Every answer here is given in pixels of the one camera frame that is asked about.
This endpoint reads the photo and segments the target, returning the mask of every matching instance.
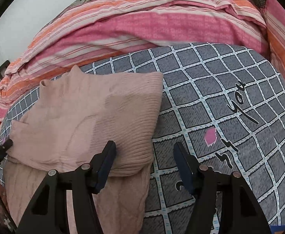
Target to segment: pink sweater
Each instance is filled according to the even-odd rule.
[[[16,223],[47,171],[75,170],[113,140],[117,156],[105,188],[94,197],[97,213],[105,234],[138,233],[162,78],[161,73],[89,75],[74,66],[56,81],[41,81],[40,99],[12,122],[14,144],[4,175]],[[76,233],[70,200],[68,215],[71,233]]]

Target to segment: pink fabric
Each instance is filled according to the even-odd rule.
[[[42,29],[0,82],[0,120],[42,79],[73,65],[189,42],[246,46],[269,56],[265,22],[247,0],[95,0]]]
[[[214,145],[217,141],[217,134],[216,134],[216,128],[211,127],[206,130],[205,135],[204,135],[204,140],[205,143],[208,147]]]
[[[85,74],[77,66],[56,81],[43,80],[37,103],[20,121],[12,121],[11,163],[5,166],[4,176],[16,223],[47,171],[75,170],[113,140],[117,156],[105,188],[95,197],[98,217],[105,234],[138,233],[148,194],[151,138],[162,80],[158,72],[100,76]]]
[[[277,0],[267,0],[263,16],[271,50],[271,63],[285,79],[285,9]]]

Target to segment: black bracket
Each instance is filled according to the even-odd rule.
[[[183,185],[196,199],[185,234],[211,232],[218,191],[222,192],[219,234],[271,234],[259,202],[239,172],[214,172],[188,154],[181,142],[173,153]]]
[[[50,170],[29,202],[16,234],[69,234],[67,190],[72,190],[78,234],[103,234],[92,194],[104,187],[115,155],[115,143],[108,141],[90,163],[67,173]]]

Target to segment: gray fabric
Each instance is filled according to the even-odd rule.
[[[244,47],[191,43],[112,57],[81,69],[93,74],[164,73],[142,234],[182,234],[189,221],[195,200],[180,186],[172,154],[176,141],[216,171],[240,171],[268,222],[285,224],[285,82],[263,57]],[[11,120],[19,120],[38,98],[35,88],[13,105],[0,143]],[[211,233],[218,231],[218,218],[215,214]]]

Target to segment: pink striped blanket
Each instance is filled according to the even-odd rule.
[[[43,28],[0,82],[0,120],[42,79],[73,65],[178,43],[246,46],[269,57],[266,23],[247,0],[95,0]]]
[[[285,10],[277,0],[267,0],[263,10],[271,50],[271,63],[285,79]]]

